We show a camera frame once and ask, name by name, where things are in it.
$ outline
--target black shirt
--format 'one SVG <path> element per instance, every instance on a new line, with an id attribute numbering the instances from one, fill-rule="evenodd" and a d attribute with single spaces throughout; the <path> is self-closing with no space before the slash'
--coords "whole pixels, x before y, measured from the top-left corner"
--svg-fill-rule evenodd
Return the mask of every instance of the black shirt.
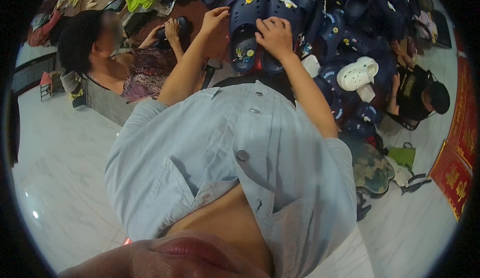
<path id="1" fill-rule="evenodd" d="M 413 71 L 399 66 L 400 87 L 396 103 L 399 105 L 398 115 L 403 118 L 421 121 L 426 119 L 430 112 L 422 101 L 422 92 L 430 83 L 428 72 L 415 65 Z"/>

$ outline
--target shoe charm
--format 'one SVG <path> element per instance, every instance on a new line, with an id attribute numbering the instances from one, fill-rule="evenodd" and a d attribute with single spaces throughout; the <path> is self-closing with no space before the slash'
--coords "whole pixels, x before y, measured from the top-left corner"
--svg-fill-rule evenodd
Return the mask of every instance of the shoe charm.
<path id="1" fill-rule="evenodd" d="M 285 3 L 285 7 L 286 7 L 286 8 L 291 8 L 292 6 L 293 6 L 294 8 L 297 8 L 297 7 L 298 7 L 298 6 L 297 6 L 295 3 L 293 3 L 293 1 L 291 1 L 291 0 L 279 0 L 279 1 Z"/>
<path id="2" fill-rule="evenodd" d="M 301 56 L 306 57 L 307 55 L 309 55 L 311 49 L 312 49 L 312 45 L 310 45 L 310 43 L 306 43 L 305 46 L 303 46 L 303 49 L 301 51 Z"/>
<path id="3" fill-rule="evenodd" d="M 393 5 L 390 3 L 390 1 L 387 1 L 387 4 L 388 4 L 389 9 L 391 9 L 392 11 L 396 11 L 395 7 L 393 7 Z"/>
<path id="4" fill-rule="evenodd" d="M 298 45 L 303 46 L 304 43 L 305 43 L 305 36 L 303 35 L 303 33 L 301 33 L 298 36 Z"/>

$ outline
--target red cloth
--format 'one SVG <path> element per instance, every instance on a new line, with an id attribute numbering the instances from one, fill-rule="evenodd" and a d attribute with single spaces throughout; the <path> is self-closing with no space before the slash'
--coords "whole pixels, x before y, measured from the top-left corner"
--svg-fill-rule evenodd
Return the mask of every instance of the red cloth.
<path id="1" fill-rule="evenodd" d="M 40 85 L 44 86 L 46 84 L 52 83 L 52 77 L 49 73 L 43 72 L 42 79 L 40 80 Z"/>
<path id="2" fill-rule="evenodd" d="M 48 23 L 45 23 L 42 27 L 37 28 L 33 31 L 32 27 L 28 29 L 27 43 L 31 47 L 38 47 L 45 44 L 50 38 L 50 31 L 57 25 L 57 22 L 60 19 L 60 11 L 58 9 L 54 10 L 52 17 Z"/>

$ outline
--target green bag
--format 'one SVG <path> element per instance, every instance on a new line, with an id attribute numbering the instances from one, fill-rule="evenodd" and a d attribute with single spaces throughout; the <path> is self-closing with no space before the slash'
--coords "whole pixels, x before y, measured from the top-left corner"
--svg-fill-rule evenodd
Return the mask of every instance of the green bag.
<path id="1" fill-rule="evenodd" d="M 388 157 L 393 158 L 398 165 L 406 167 L 412 171 L 413 161 L 415 160 L 415 151 L 411 143 L 404 143 L 403 148 L 393 147 L 388 151 Z"/>

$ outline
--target curly black hair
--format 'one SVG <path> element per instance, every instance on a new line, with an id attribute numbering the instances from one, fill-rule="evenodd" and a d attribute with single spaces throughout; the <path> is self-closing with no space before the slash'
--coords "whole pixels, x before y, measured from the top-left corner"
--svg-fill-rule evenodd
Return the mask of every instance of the curly black hair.
<path id="1" fill-rule="evenodd" d="M 100 34 L 102 14 L 101 10 L 85 10 L 66 23 L 57 45 L 58 60 L 66 71 L 86 74 L 92 69 L 88 57 Z"/>

